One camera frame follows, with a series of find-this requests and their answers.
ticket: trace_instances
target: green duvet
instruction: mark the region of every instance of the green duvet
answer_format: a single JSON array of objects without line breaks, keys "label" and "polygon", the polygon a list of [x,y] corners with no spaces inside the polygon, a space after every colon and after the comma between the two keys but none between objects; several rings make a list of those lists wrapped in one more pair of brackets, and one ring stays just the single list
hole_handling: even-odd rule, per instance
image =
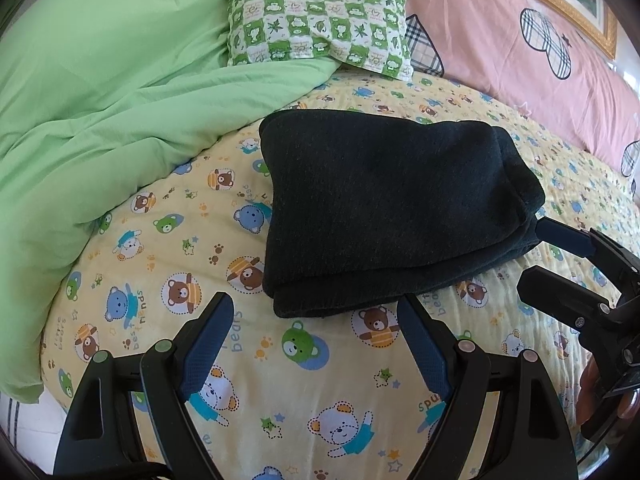
[{"label": "green duvet", "polygon": [[226,0],[39,0],[0,41],[0,390],[42,391],[49,304],[104,212],[324,82],[226,67]]}]

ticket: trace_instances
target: blue gripper pad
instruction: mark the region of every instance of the blue gripper pad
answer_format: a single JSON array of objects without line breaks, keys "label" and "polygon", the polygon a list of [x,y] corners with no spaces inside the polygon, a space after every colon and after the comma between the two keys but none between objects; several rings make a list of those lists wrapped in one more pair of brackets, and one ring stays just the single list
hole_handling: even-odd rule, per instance
[{"label": "blue gripper pad", "polygon": [[228,294],[224,294],[184,359],[182,382],[178,389],[178,397],[183,402],[202,388],[233,320],[234,302]]},{"label": "blue gripper pad", "polygon": [[424,383],[430,392],[438,394],[442,400],[448,402],[452,388],[447,378],[447,364],[440,349],[434,343],[420,316],[404,296],[398,301],[396,313],[398,325],[414,356]]},{"label": "blue gripper pad", "polygon": [[536,236],[543,242],[560,247],[581,258],[589,258],[596,251],[587,233],[551,218],[543,217],[538,220]]}]

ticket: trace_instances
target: human hand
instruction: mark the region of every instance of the human hand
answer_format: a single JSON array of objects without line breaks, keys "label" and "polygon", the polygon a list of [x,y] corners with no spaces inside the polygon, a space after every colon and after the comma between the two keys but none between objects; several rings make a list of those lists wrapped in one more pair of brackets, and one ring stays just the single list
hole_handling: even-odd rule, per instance
[{"label": "human hand", "polygon": [[[575,403],[575,421],[581,426],[591,418],[596,410],[593,388],[600,377],[598,365],[593,357],[589,359],[587,367],[580,376],[580,393]],[[618,405],[618,418],[631,420],[640,408],[640,390],[627,392],[622,396]]]}]

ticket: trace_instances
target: green checkered pillow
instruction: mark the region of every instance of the green checkered pillow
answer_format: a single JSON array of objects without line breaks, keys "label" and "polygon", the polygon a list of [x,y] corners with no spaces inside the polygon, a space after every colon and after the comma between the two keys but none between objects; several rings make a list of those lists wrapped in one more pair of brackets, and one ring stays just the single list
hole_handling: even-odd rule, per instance
[{"label": "green checkered pillow", "polygon": [[406,0],[230,0],[229,66],[332,56],[411,81]]}]

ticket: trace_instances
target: black cloth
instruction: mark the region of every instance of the black cloth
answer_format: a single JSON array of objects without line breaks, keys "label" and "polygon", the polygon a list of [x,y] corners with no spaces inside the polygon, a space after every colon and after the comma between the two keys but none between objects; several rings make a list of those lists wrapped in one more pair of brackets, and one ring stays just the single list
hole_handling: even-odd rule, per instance
[{"label": "black cloth", "polygon": [[428,292],[539,243],[545,194],[502,128],[284,110],[260,145],[273,179],[262,286],[279,317]]}]

